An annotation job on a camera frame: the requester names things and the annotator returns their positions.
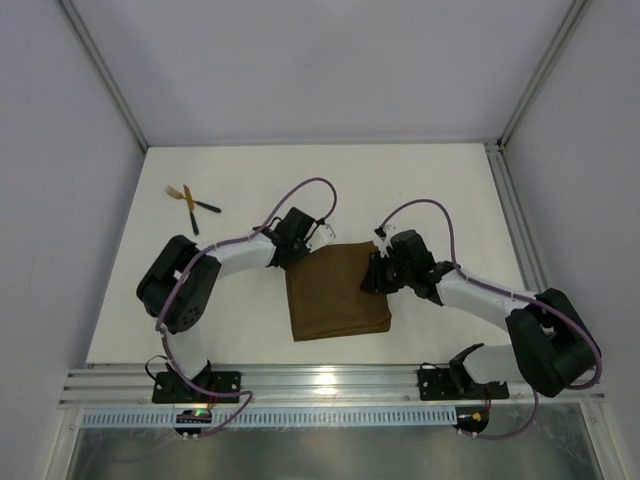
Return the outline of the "brown cloth napkin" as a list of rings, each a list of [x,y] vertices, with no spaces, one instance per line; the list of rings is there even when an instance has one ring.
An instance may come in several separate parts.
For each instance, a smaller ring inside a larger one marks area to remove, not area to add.
[[[294,341],[390,330],[392,314],[387,298],[360,289],[369,256],[376,251],[371,241],[329,245],[285,271]]]

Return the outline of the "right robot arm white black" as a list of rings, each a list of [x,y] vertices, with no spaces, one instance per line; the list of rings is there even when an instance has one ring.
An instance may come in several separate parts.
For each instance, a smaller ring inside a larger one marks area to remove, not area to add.
[[[507,332],[506,345],[474,344],[449,362],[460,393],[494,382],[525,382],[552,398],[580,388],[580,377],[597,371],[601,352],[567,296],[553,288],[513,292],[476,279],[451,261],[437,261],[414,230],[379,227],[360,285],[368,294],[410,289],[440,307],[463,311]]]

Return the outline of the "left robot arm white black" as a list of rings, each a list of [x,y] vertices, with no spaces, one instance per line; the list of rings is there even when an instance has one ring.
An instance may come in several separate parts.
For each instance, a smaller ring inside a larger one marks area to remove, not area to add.
[[[282,219],[208,247],[183,235],[172,237],[136,289],[146,313],[156,320],[170,369],[192,381],[209,366],[198,322],[217,281],[258,268],[286,270],[334,240],[325,220],[295,207]]]

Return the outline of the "right black controller board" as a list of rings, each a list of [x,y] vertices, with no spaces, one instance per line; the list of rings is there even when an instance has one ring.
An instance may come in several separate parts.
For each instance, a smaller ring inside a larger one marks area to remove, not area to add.
[[[476,439],[487,428],[489,419],[490,414],[485,409],[459,408],[456,410],[453,428],[458,436]]]

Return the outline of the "black controller board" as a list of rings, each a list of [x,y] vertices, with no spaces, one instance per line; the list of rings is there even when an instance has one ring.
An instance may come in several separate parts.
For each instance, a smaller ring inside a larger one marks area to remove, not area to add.
[[[487,428],[489,419],[490,414],[485,409],[459,408],[456,410],[453,428],[458,436],[476,439]]]
[[[176,414],[174,430],[182,439],[196,439],[212,426],[209,409],[186,409]]]

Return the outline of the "left black controller board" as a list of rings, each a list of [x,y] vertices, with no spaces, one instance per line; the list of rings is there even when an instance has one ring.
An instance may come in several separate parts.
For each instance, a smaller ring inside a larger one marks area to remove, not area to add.
[[[212,426],[209,409],[186,409],[176,414],[174,430],[182,439],[196,439]]]

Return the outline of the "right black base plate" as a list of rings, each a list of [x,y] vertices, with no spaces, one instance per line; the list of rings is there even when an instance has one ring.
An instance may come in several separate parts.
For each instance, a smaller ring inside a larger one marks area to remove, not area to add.
[[[477,383],[460,366],[422,363],[416,373],[422,401],[506,400],[510,397],[506,383]]]

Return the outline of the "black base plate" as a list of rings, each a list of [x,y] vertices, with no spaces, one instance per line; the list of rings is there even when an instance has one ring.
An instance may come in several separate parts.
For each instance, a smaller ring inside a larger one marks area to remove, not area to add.
[[[506,400],[510,397],[506,383],[477,383],[460,366],[422,363],[416,373],[422,401]]]
[[[227,403],[238,404],[242,374],[239,371],[215,371],[207,366],[192,382],[206,392],[204,395],[187,385],[170,367],[155,376],[152,402],[154,404]]]

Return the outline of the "right aluminium rail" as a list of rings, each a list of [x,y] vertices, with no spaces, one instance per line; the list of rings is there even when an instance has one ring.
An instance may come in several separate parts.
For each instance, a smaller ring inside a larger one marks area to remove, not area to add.
[[[551,284],[506,153],[497,141],[485,143],[484,148],[523,284],[527,290],[544,291]]]

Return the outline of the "aluminium rail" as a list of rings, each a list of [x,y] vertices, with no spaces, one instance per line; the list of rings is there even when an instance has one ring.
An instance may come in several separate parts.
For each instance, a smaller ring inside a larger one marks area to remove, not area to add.
[[[254,407],[329,407],[436,405],[423,400],[415,365],[213,365],[214,371],[238,371],[240,389],[253,393]],[[61,408],[125,408],[152,404],[152,376],[164,363],[93,364],[69,371]]]
[[[506,153],[497,141],[485,143],[484,148],[523,284],[527,290],[544,291],[551,284]]]

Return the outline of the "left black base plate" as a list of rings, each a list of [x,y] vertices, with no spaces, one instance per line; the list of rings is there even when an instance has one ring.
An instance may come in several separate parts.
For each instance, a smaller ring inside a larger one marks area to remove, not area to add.
[[[238,404],[242,374],[239,371],[215,371],[207,366],[192,382],[206,392],[204,395],[187,385],[170,367],[155,376],[152,402],[154,404],[227,403]]]

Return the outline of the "front aluminium rail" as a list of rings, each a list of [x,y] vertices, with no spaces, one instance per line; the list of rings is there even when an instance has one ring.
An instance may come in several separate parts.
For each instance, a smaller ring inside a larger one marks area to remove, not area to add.
[[[415,365],[213,365],[214,371],[238,371],[240,389],[253,393],[254,407],[329,407],[436,405],[423,400]],[[93,364],[69,371],[61,408],[125,408],[152,404],[152,376],[164,363]]]

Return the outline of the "left aluminium frame post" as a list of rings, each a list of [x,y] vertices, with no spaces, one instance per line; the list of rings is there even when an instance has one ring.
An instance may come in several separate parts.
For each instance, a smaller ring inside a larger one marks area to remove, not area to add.
[[[146,153],[150,144],[137,121],[125,95],[115,76],[106,62],[98,44],[93,38],[90,29],[83,19],[79,9],[71,0],[55,0],[54,3],[60,10],[71,33],[81,46],[84,55],[91,65],[98,80],[105,89],[109,99],[125,123],[127,129],[135,139],[139,149]]]

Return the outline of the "aluminium frame post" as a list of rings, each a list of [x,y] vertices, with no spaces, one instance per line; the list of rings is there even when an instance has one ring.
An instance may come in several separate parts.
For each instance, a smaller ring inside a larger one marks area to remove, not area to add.
[[[540,59],[537,61],[534,71],[497,141],[500,150],[504,151],[507,148],[536,98],[542,92],[591,5],[591,0],[573,0],[570,2]]]
[[[150,144],[137,121],[125,95],[115,76],[106,62],[98,44],[93,38],[90,29],[83,19],[79,9],[71,0],[55,0],[54,3],[60,10],[71,33],[81,46],[84,55],[91,65],[98,80],[105,89],[109,99],[125,123],[127,129],[135,139],[139,149],[146,153]]]

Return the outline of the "right aluminium frame post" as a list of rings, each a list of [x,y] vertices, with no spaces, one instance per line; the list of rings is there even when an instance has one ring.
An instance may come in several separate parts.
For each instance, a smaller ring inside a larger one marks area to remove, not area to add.
[[[504,151],[507,148],[536,98],[542,92],[591,5],[591,0],[573,0],[570,2],[540,59],[537,61],[534,71],[497,141],[500,150]]]

